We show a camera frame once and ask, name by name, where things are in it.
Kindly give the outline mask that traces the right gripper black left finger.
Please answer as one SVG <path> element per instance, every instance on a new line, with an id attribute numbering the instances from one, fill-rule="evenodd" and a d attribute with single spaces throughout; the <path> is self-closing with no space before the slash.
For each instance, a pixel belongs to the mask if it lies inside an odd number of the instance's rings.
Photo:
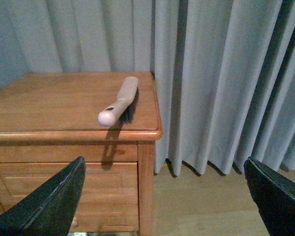
<path id="1" fill-rule="evenodd" d="M 0 215 L 0 236 L 66 236 L 85 181 L 83 157 L 70 162 Z"/>

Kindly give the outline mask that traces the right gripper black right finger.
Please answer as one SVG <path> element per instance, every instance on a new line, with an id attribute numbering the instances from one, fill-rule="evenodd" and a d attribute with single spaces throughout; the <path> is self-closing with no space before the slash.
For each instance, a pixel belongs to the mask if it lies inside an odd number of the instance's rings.
<path id="1" fill-rule="evenodd" d="M 244 173 L 268 233 L 295 236 L 295 183 L 251 157 Z"/>

